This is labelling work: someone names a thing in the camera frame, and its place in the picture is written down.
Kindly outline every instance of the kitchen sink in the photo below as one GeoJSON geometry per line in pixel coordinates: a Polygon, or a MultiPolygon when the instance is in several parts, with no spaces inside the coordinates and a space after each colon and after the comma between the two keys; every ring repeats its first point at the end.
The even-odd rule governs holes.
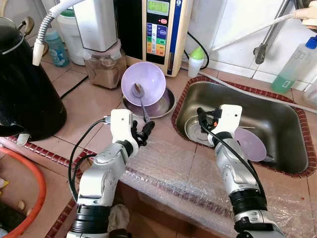
{"type": "Polygon", "coordinates": [[[308,167],[308,156],[299,117],[290,106],[254,98],[212,82],[190,84],[176,117],[178,132],[186,137],[185,122],[202,107],[212,111],[221,104],[242,106],[240,126],[257,135],[266,146],[269,162],[261,162],[277,171],[298,174],[308,167]]]}

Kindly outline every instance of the black power cord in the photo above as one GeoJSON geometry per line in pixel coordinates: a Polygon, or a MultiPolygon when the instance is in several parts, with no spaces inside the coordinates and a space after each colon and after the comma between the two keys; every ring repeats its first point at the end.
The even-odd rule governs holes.
{"type": "Polygon", "coordinates": [[[60,99],[63,99],[63,98],[66,97],[69,93],[71,93],[72,91],[74,91],[74,89],[77,88],[80,84],[82,84],[87,78],[88,78],[88,75],[87,75],[86,77],[84,77],[82,80],[80,80],[74,87],[72,87],[71,89],[69,89],[66,93],[64,93],[63,95],[61,95],[60,99]]]}
{"type": "Polygon", "coordinates": [[[76,163],[75,169],[74,169],[74,172],[73,172],[73,177],[72,177],[72,180],[71,180],[71,183],[72,183],[73,187],[75,187],[76,173],[77,173],[80,165],[85,161],[85,159],[90,158],[90,157],[95,157],[95,156],[96,156],[96,154],[85,155],[82,158],[80,158],[79,161],[76,163]]]}
{"type": "MultiPolygon", "coordinates": [[[[196,41],[196,43],[203,49],[203,51],[205,52],[205,55],[206,55],[206,57],[207,57],[207,62],[206,62],[206,64],[205,64],[205,66],[202,67],[202,68],[200,68],[200,69],[207,68],[207,66],[208,66],[208,64],[209,64],[209,55],[208,55],[208,53],[207,53],[205,47],[204,47],[189,31],[187,32],[187,34],[188,34],[194,41],[196,41]]],[[[184,50],[184,53],[185,53],[187,59],[189,59],[189,56],[188,56],[188,54],[187,54],[187,52],[186,52],[185,50],[184,50]]]]}
{"type": "Polygon", "coordinates": [[[71,152],[71,155],[70,155],[70,158],[69,158],[69,164],[68,164],[68,185],[69,185],[69,188],[70,188],[70,191],[71,191],[71,195],[73,196],[73,199],[75,201],[77,201],[77,198],[78,198],[78,194],[77,194],[77,191],[76,191],[76,188],[75,186],[73,185],[72,183],[72,175],[71,175],[71,167],[72,167],[72,164],[73,164],[73,158],[74,158],[74,154],[75,154],[75,151],[76,149],[78,148],[79,144],[83,141],[83,139],[86,137],[86,135],[97,125],[99,124],[100,122],[105,122],[106,120],[105,119],[100,119],[98,121],[96,121],[95,123],[93,123],[89,128],[88,130],[83,134],[83,136],[79,139],[79,141],[76,143],[76,145],[74,146],[74,149],[72,150],[71,152]]]}
{"type": "Polygon", "coordinates": [[[252,174],[252,176],[254,177],[254,179],[256,180],[257,184],[259,185],[259,189],[261,192],[262,197],[265,200],[265,204],[267,203],[266,201],[266,196],[265,196],[265,192],[262,186],[262,183],[258,177],[257,172],[255,171],[253,165],[249,165],[247,162],[245,162],[244,159],[241,158],[241,156],[234,150],[231,148],[230,145],[228,145],[224,140],[222,140],[221,138],[219,138],[216,134],[214,134],[212,131],[210,131],[201,121],[199,121],[200,126],[202,127],[202,129],[204,129],[208,134],[210,134],[211,136],[213,136],[214,138],[216,138],[224,147],[226,147],[231,153],[233,153],[234,156],[236,156],[238,158],[238,160],[248,169],[248,171],[252,174]]]}

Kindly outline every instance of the electric kettle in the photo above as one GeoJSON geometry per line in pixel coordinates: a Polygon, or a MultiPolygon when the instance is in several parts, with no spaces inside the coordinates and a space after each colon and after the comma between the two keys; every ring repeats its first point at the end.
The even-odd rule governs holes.
{"type": "Polygon", "coordinates": [[[32,65],[24,37],[33,26],[31,17],[18,28],[0,17],[0,136],[19,135],[20,145],[54,135],[66,121],[66,109],[42,66],[32,65]]]}

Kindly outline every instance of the bubble wrap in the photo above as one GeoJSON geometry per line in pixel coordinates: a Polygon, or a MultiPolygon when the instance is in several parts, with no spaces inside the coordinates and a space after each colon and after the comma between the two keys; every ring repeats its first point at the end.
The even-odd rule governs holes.
{"type": "MultiPolygon", "coordinates": [[[[237,235],[220,171],[215,161],[206,156],[152,136],[147,146],[128,161],[121,181],[190,218],[195,225],[201,224],[227,237],[237,235]]],[[[313,201],[299,201],[293,198],[291,188],[268,183],[264,186],[269,188],[268,210],[286,237],[317,238],[313,201]]]]}

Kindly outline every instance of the tiled countertop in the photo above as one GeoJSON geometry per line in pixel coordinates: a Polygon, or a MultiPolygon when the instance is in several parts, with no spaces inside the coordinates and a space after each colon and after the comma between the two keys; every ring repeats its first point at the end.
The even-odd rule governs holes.
{"type": "MultiPolygon", "coordinates": [[[[51,64],[49,56],[43,58],[42,66],[59,95],[87,75],[85,67],[72,63],[66,68],[56,68],[51,64]]],[[[205,69],[205,72],[219,79],[270,91],[269,84],[265,82],[212,69],[205,69]]],[[[167,87],[174,93],[176,100],[181,96],[188,80],[187,72],[184,70],[180,70],[177,77],[166,79],[167,87]]],[[[302,92],[297,90],[285,94],[296,103],[304,105],[301,95],[302,92]]],[[[92,85],[88,80],[85,81],[63,99],[67,110],[65,126],[55,136],[32,143],[52,152],[51,154],[69,158],[74,144],[93,122],[105,115],[110,115],[112,109],[123,108],[121,97],[120,88],[108,90],[92,85]]],[[[148,140],[147,147],[142,147],[138,156],[129,161],[128,173],[123,176],[122,181],[204,226],[235,237],[233,222],[230,218],[213,217],[211,209],[208,211],[209,202],[220,205],[224,211],[230,208],[219,171],[215,165],[213,150],[181,138],[172,127],[171,114],[155,120],[156,126],[148,140]],[[175,191],[154,188],[151,186],[153,181],[144,183],[142,175],[149,175],[150,180],[153,181],[158,179],[163,182],[163,185],[170,185],[173,189],[183,188],[189,194],[197,194],[200,202],[193,201],[191,197],[176,197],[173,195],[175,191]]],[[[316,151],[317,115],[306,112],[306,116],[316,151]]],[[[0,143],[24,154],[44,167],[66,176],[66,167],[58,164],[65,164],[66,161],[56,159],[56,162],[53,156],[52,159],[47,159],[40,155],[41,152],[33,153],[31,150],[19,148],[5,138],[0,138],[0,143]]],[[[96,126],[81,143],[81,148],[78,149],[75,157],[84,149],[100,152],[110,143],[110,127],[96,126]]],[[[256,170],[268,196],[269,210],[277,216],[284,230],[291,235],[297,234],[294,237],[315,236],[317,173],[308,178],[291,178],[259,166],[256,166],[256,170]]]]}

